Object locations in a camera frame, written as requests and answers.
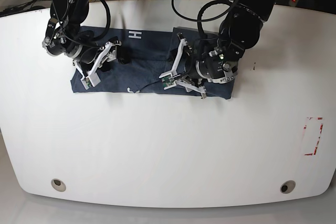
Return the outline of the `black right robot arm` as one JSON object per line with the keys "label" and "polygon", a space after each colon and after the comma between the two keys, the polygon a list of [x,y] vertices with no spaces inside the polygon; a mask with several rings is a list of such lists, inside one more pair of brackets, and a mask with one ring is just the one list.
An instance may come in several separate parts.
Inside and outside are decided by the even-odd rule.
{"label": "black right robot arm", "polygon": [[43,40],[43,47],[51,56],[65,54],[79,67],[88,72],[104,46],[98,45],[111,25],[110,9],[100,0],[106,10],[106,27],[99,35],[92,30],[81,30],[81,24],[89,13],[89,0],[51,0],[50,19]]}

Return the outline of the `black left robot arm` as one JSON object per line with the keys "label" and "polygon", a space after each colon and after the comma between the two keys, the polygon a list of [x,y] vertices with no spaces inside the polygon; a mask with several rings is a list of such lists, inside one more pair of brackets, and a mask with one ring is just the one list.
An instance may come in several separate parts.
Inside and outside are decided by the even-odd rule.
{"label": "black left robot arm", "polygon": [[213,0],[193,20],[199,39],[196,47],[180,40],[173,67],[160,75],[166,88],[181,85],[194,88],[194,80],[231,82],[238,74],[238,62],[256,45],[276,0]]}

